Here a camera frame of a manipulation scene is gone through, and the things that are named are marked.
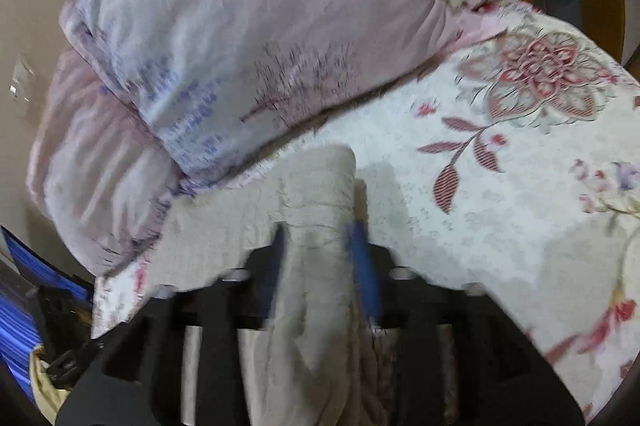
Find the beige cable-knit sweater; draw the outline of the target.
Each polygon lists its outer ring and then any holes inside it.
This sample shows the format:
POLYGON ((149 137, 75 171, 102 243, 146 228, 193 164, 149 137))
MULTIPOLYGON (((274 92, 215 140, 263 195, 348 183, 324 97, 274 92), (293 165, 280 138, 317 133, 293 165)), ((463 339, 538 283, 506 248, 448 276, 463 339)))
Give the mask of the beige cable-knit sweater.
POLYGON ((261 178, 176 201, 146 284, 205 286, 288 231, 266 328, 241 334, 250 420, 256 425, 383 425, 380 371, 359 311, 346 251, 356 159, 331 145, 281 159, 261 178))

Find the lavender floral pillow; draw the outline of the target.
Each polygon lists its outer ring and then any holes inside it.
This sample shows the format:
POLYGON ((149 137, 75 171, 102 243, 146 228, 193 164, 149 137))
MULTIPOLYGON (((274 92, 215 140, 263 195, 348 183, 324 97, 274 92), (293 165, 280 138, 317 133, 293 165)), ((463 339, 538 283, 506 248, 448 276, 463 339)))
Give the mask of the lavender floral pillow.
POLYGON ((70 0, 60 24, 203 184, 461 34, 444 0, 70 0))

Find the window with blue light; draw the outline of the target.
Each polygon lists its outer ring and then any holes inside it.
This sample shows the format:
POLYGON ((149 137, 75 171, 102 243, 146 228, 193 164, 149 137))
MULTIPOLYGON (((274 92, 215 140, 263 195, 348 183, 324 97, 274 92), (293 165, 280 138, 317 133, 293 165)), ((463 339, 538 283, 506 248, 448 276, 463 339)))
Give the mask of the window with blue light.
POLYGON ((12 267, 1 261, 1 357, 17 385, 34 401, 29 354, 41 339, 28 310, 27 293, 40 285, 68 289, 77 300, 91 305, 93 286, 42 259, 5 227, 1 235, 12 261, 12 267))

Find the pink lower pillow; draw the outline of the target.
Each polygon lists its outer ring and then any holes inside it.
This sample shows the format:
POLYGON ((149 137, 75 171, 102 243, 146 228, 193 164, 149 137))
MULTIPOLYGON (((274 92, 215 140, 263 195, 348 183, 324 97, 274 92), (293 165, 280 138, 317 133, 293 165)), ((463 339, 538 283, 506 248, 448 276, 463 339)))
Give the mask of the pink lower pillow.
POLYGON ((109 275, 160 238, 181 172, 141 119, 69 48, 27 167, 32 200, 74 258, 109 275))

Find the white floral bedspread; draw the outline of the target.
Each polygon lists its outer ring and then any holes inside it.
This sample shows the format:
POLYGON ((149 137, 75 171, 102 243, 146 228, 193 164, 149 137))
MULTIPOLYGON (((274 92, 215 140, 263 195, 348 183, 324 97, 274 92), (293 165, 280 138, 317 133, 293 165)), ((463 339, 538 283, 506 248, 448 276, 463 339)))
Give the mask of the white floral bedspread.
POLYGON ((242 175, 254 246, 266 182, 348 146, 358 217, 434 282, 484 285, 590 425, 639 400, 639 86, 575 26, 522 0, 449 0, 506 32, 296 132, 242 175))

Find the white wall switch plate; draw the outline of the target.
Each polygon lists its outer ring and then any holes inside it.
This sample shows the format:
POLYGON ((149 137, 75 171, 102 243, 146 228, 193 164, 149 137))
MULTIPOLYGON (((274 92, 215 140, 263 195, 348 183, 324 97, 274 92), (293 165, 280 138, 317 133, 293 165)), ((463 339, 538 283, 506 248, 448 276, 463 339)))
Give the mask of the white wall switch plate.
POLYGON ((35 71, 29 66, 26 58, 22 54, 18 54, 9 84, 13 100, 28 104, 32 100, 36 80, 35 71))

